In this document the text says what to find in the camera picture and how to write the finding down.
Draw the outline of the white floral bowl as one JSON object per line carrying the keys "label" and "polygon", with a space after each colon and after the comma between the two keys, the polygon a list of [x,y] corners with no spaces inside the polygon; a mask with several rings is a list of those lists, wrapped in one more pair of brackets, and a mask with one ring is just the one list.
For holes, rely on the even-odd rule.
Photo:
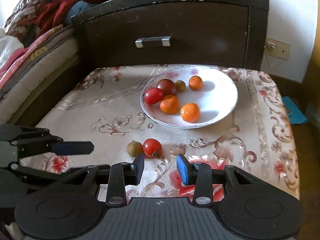
{"label": "white floral bowl", "polygon": [[[189,88],[188,81],[198,76],[204,82],[201,90]],[[159,103],[150,105],[144,100],[145,91],[155,87],[158,81],[169,79],[172,82],[181,80],[185,83],[185,91],[178,93],[180,106],[195,103],[200,108],[200,118],[193,123],[186,122],[180,113],[168,115],[160,110]],[[168,69],[152,77],[145,85],[140,96],[140,105],[144,113],[153,121],[173,128],[192,129],[215,124],[227,117],[238,103],[238,90],[234,81],[216,66],[188,65]]]}

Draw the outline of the orange tangerine front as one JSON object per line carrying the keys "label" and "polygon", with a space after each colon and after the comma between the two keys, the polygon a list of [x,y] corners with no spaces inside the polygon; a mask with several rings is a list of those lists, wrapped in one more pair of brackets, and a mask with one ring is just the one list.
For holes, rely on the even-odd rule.
{"label": "orange tangerine front", "polygon": [[200,117],[200,109],[195,103],[187,103],[180,110],[181,118],[186,122],[195,122]]}

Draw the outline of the red blanket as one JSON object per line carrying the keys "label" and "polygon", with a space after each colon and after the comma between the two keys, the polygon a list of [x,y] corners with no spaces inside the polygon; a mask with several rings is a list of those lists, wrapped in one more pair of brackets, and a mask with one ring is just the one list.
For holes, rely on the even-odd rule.
{"label": "red blanket", "polygon": [[109,0],[46,0],[44,5],[37,9],[37,18],[34,24],[38,26],[40,37],[50,29],[63,24],[68,12],[76,2],[84,1],[89,4],[100,4]]}

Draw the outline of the dark red oval tomato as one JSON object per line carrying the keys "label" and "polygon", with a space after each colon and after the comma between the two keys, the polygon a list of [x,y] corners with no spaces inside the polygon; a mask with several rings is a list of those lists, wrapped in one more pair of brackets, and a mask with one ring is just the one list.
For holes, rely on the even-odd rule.
{"label": "dark red oval tomato", "polygon": [[143,99],[147,104],[154,105],[160,102],[164,97],[159,88],[151,87],[144,92]]}

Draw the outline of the blue garment on bed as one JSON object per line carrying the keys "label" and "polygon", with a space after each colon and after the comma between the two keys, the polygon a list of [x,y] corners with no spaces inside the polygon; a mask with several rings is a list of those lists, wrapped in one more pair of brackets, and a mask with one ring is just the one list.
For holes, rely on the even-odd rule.
{"label": "blue garment on bed", "polygon": [[65,26],[68,26],[68,25],[71,25],[71,17],[73,17],[74,15],[77,15],[85,10],[88,10],[94,6],[96,6],[97,4],[90,4],[90,3],[87,3],[85,1],[78,1],[76,2],[72,7],[71,9],[69,9],[69,11],[67,12],[67,16],[64,20],[64,25]]}

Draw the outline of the blue item on floor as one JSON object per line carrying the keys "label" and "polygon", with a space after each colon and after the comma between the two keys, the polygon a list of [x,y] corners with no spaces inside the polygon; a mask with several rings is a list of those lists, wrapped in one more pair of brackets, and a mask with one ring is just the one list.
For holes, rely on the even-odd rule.
{"label": "blue item on floor", "polygon": [[289,117],[289,121],[292,125],[301,125],[308,122],[308,119],[304,116],[304,114],[300,111],[290,97],[284,96],[282,97],[282,101],[285,106],[287,116]]}

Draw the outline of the brown longan back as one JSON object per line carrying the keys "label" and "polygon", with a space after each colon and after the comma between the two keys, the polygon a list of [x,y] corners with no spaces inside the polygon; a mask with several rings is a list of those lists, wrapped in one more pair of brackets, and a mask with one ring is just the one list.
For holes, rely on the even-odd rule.
{"label": "brown longan back", "polygon": [[182,81],[182,80],[177,80],[175,82],[175,87],[176,87],[176,90],[179,92],[179,93],[182,93],[185,91],[185,88],[186,88],[186,85],[185,83]]}

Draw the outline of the dark wooden nightstand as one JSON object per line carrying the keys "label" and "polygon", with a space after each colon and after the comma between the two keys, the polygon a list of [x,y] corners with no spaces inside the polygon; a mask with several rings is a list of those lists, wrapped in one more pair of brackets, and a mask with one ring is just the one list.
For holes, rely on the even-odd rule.
{"label": "dark wooden nightstand", "polygon": [[[111,0],[72,17],[80,54],[96,67],[211,64],[259,70],[269,0]],[[171,36],[169,47],[137,48]]]}

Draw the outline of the brown longan front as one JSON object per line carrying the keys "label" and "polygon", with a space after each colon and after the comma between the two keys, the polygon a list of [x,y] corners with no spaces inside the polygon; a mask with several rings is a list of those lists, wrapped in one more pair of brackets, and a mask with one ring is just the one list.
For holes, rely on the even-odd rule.
{"label": "brown longan front", "polygon": [[132,141],[127,145],[127,154],[136,157],[139,153],[143,153],[143,145],[140,142]]}

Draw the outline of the orange tangerine back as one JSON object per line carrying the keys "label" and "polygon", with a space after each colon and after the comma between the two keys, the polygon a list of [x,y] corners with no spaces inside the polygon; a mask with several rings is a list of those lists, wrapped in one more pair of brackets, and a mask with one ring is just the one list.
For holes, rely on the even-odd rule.
{"label": "orange tangerine back", "polygon": [[201,90],[203,88],[202,79],[199,76],[192,76],[189,79],[189,87],[194,91]]}

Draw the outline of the orange tangerine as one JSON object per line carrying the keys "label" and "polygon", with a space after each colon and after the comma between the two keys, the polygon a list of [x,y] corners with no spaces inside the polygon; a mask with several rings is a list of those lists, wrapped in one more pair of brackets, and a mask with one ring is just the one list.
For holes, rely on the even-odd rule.
{"label": "orange tangerine", "polygon": [[175,114],[180,109],[180,102],[174,95],[166,95],[160,102],[160,110],[164,114]]}
{"label": "orange tangerine", "polygon": [[186,122],[195,122],[200,117],[200,109],[195,103],[187,103],[180,110],[181,118]]}
{"label": "orange tangerine", "polygon": [[189,87],[194,91],[201,90],[203,88],[202,79],[199,76],[192,76],[189,79]]}

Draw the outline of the large dark red tomato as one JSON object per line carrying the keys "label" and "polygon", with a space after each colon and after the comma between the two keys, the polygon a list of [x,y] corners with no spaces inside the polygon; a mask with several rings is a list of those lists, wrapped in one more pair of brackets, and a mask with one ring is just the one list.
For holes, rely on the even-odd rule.
{"label": "large dark red tomato", "polygon": [[157,82],[156,87],[160,89],[164,96],[177,95],[175,84],[169,79],[161,79]]}

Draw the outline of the brown longan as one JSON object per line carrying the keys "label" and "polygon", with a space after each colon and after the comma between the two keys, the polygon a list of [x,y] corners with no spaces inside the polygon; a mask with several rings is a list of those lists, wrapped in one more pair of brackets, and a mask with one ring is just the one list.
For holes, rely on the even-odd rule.
{"label": "brown longan", "polygon": [[176,90],[179,92],[179,93],[182,93],[185,91],[185,88],[186,88],[186,85],[185,83],[182,81],[182,80],[177,80],[175,82],[175,87],[176,87]]}
{"label": "brown longan", "polygon": [[140,142],[132,141],[127,145],[127,154],[136,157],[139,153],[143,153],[143,145]]}

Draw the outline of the red cherry tomato with stem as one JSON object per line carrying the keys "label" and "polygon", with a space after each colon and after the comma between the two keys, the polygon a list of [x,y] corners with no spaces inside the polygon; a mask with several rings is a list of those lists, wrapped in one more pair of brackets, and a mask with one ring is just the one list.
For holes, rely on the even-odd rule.
{"label": "red cherry tomato with stem", "polygon": [[162,145],[156,139],[146,139],[143,143],[143,153],[149,158],[159,158],[162,155]]}

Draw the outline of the floral beige tablecloth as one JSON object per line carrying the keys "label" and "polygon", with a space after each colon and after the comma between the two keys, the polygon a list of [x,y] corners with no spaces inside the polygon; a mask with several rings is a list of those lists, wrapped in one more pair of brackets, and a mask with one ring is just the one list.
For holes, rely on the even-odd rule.
{"label": "floral beige tablecloth", "polygon": [[45,153],[22,160],[38,170],[62,173],[90,164],[131,162],[127,145],[153,138],[163,149],[160,158],[146,158],[138,186],[127,186],[133,197],[192,197],[193,186],[182,184],[176,157],[223,169],[235,165],[299,197],[299,168],[289,118],[276,83],[264,72],[220,68],[235,83],[238,103],[220,122],[198,129],[163,126],[140,106],[140,94],[157,74],[175,66],[125,66],[91,72],[39,122],[66,141],[91,141],[89,155],[58,157]]}

